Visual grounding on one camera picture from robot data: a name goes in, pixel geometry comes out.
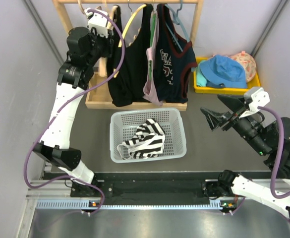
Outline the black white striped tank top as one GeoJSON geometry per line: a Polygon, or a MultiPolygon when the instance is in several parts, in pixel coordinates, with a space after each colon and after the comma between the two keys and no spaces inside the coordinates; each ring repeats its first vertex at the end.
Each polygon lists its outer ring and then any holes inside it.
{"type": "Polygon", "coordinates": [[[156,158],[163,153],[166,134],[155,119],[147,119],[138,126],[130,140],[116,148],[123,160],[156,158]]]}

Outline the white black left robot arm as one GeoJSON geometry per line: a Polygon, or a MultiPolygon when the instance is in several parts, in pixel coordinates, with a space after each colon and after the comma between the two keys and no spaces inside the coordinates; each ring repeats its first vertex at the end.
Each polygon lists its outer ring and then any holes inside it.
{"type": "Polygon", "coordinates": [[[82,153],[70,147],[70,133],[83,97],[100,58],[112,54],[113,34],[106,27],[75,27],[69,31],[66,61],[58,70],[56,98],[50,118],[53,123],[34,146],[33,152],[83,183],[87,196],[98,192],[94,173],[82,162],[82,153]]]}

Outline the beige wooden hanger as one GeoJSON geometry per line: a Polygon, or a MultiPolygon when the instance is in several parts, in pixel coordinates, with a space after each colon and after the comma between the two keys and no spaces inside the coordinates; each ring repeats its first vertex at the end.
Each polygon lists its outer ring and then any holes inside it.
{"type": "Polygon", "coordinates": [[[91,11],[91,8],[84,8],[82,1],[78,0],[78,5],[81,12],[86,16],[88,23],[87,28],[92,34],[92,39],[95,42],[95,45],[100,50],[100,59],[99,59],[99,75],[101,77],[108,76],[107,74],[107,59],[112,56],[113,44],[114,44],[114,33],[113,33],[113,24],[106,17],[102,16],[104,14],[113,22],[115,22],[115,14],[117,12],[117,5],[114,5],[111,10],[102,10],[102,7],[97,7],[95,11],[91,11]]]}

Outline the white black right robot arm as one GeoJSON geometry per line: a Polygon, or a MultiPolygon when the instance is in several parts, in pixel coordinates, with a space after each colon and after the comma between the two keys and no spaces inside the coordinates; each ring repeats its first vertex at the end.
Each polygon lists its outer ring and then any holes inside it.
{"type": "Polygon", "coordinates": [[[216,182],[207,182],[205,194],[210,198],[243,196],[279,212],[290,221],[290,118],[280,117],[267,108],[267,92],[244,96],[219,95],[229,111],[219,113],[201,107],[211,130],[234,129],[252,149],[267,159],[271,170],[270,186],[265,187],[242,174],[224,170],[216,182]]]}

